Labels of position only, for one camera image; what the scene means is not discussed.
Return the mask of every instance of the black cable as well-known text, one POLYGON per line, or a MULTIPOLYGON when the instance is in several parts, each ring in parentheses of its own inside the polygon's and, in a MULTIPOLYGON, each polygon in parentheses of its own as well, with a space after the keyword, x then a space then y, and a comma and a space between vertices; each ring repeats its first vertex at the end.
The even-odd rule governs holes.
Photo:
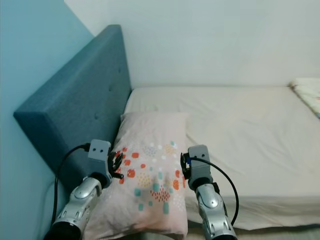
POLYGON ((226 179, 228 179, 228 181, 231 184, 232 189, 234 191, 234 195, 235 195, 235 213, 234 213, 233 219, 231 221, 231 225, 233 226, 235 221, 236 221, 236 219, 237 219, 238 212, 239 212, 239 197, 238 197, 238 193, 237 193, 237 190, 236 190, 236 187, 235 187, 234 183, 231 181, 230 177, 221 168, 219 168, 218 166, 214 165, 212 162, 204 160, 204 159, 201 159, 201 158, 197 158, 197 157, 190 157, 190 159, 211 165, 212 167, 217 169, 220 173, 222 173, 223 176, 225 176, 226 179))
POLYGON ((60 163, 56 175, 55 175, 55 180, 54 180, 54 199, 53 199, 53 210, 52 210, 52 218, 51 218, 51 226, 54 224, 55 220, 56 220, 56 216, 57 216, 57 206, 58 206, 58 180, 59 180, 59 174, 61 171, 61 168, 63 166, 63 164, 65 163, 65 161, 67 160, 67 158, 76 150, 78 149, 83 149, 86 152, 89 152, 90 149, 90 143, 86 143, 83 145, 79 145, 74 147, 73 149, 71 149, 70 151, 68 151, 63 159, 62 162, 60 163))

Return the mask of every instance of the mattress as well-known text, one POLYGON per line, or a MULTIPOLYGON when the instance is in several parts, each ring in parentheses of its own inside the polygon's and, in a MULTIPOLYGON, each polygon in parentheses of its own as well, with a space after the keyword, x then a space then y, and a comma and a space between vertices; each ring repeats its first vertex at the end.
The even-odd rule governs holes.
MULTIPOLYGON (((237 188, 236 228, 320 224, 320 121, 288 87, 136 88, 125 112, 146 111, 189 113, 187 145, 207 145, 237 188)), ((232 218, 233 190, 211 174, 232 218)), ((201 223, 194 192, 185 200, 201 223)))

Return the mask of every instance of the headboard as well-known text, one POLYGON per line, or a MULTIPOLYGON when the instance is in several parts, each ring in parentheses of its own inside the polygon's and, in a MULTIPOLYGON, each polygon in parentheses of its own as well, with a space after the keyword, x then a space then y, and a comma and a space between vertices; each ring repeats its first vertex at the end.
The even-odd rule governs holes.
MULTIPOLYGON (((56 172, 72 148, 100 139, 113 143, 131 93, 122 30, 109 25, 14 113, 34 147, 56 172)), ((79 150, 65 162, 60 180, 70 191, 90 168, 79 150)))

